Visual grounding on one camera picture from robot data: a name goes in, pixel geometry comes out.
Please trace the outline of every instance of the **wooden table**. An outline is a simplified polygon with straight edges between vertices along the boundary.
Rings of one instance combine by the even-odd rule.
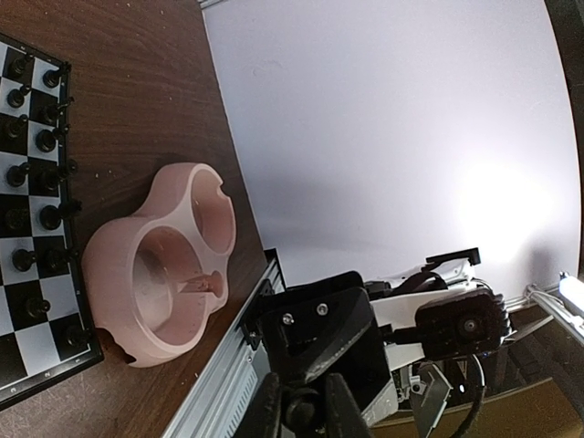
[[[172,162],[207,162],[237,217],[228,305],[190,353],[151,369],[125,365],[106,332],[105,360],[0,412],[0,436],[159,436],[260,277],[266,261],[245,192],[195,0],[10,0],[0,32],[73,64],[69,150],[80,172],[84,245],[132,213]]]

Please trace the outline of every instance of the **black chess piece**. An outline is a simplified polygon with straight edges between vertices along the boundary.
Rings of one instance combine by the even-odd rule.
[[[58,272],[67,267],[67,264],[79,257],[77,248],[48,249],[43,255],[43,266],[50,272]]]
[[[6,173],[6,182],[12,187],[20,187],[26,182],[30,173],[30,164],[23,162],[19,166],[12,166]]]
[[[12,254],[12,264],[20,272],[26,272],[37,262],[37,255],[34,251],[27,251],[25,249],[17,249]]]
[[[43,83],[53,89],[58,85],[61,77],[68,75],[71,71],[71,64],[64,62],[57,70],[49,70],[43,75]]]
[[[3,127],[4,135],[9,140],[17,139],[25,130],[27,123],[28,116],[26,114],[23,114],[16,120],[8,121]]]
[[[28,216],[29,213],[26,208],[13,208],[6,212],[4,216],[4,224],[9,230],[22,230],[26,225]]]
[[[69,326],[65,330],[65,339],[71,347],[81,348],[88,344],[91,335],[80,326]]]
[[[57,141],[61,141],[69,133],[70,125],[42,130],[35,137],[35,144],[42,152],[51,152],[57,147]]]
[[[22,57],[18,57],[8,66],[8,72],[12,78],[20,78],[25,74],[26,64],[31,62],[35,57],[30,53],[25,53]]]
[[[44,107],[41,110],[41,117],[43,118],[43,121],[48,123],[49,125],[56,123],[61,114],[63,114],[65,108],[71,105],[74,101],[75,99],[69,98],[63,103],[60,104],[55,103],[53,105],[48,105],[47,107]]]
[[[82,202],[77,199],[61,203],[59,207],[47,205],[40,211],[40,223],[47,230],[56,230],[63,220],[71,219],[81,211]]]
[[[31,297],[26,303],[26,313],[32,318],[42,318],[51,309],[51,303],[40,297]]]
[[[19,89],[13,89],[8,93],[8,98],[6,98],[8,105],[12,108],[22,107],[25,104],[26,95],[30,93],[31,90],[32,88],[30,85],[23,85]]]
[[[68,160],[65,164],[61,164],[56,169],[42,171],[38,175],[38,185],[41,190],[44,190],[45,192],[53,192],[58,188],[60,183],[76,174],[77,170],[77,162],[74,160]]]

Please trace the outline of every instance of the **screw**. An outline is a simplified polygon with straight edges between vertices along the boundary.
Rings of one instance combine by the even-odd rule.
[[[468,331],[469,333],[472,333],[476,330],[476,321],[474,319],[467,319],[464,322],[464,330]]]
[[[325,317],[329,312],[329,306],[327,306],[325,303],[320,303],[317,306],[317,313],[321,316],[321,317]]]
[[[294,317],[292,316],[291,313],[285,313],[284,315],[282,315],[282,324],[284,324],[285,326],[291,326],[292,324],[294,324]]]

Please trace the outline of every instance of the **white backdrop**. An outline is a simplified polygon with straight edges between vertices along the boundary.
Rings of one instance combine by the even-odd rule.
[[[507,297],[576,273],[578,156],[542,0],[232,0],[204,16],[288,283],[471,246]]]

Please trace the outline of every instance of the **pink plastic bowl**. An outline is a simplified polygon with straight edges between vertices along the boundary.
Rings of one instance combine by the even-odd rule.
[[[206,164],[162,168],[131,216],[103,225],[83,255],[98,328],[151,367],[192,349],[227,302],[235,214]]]

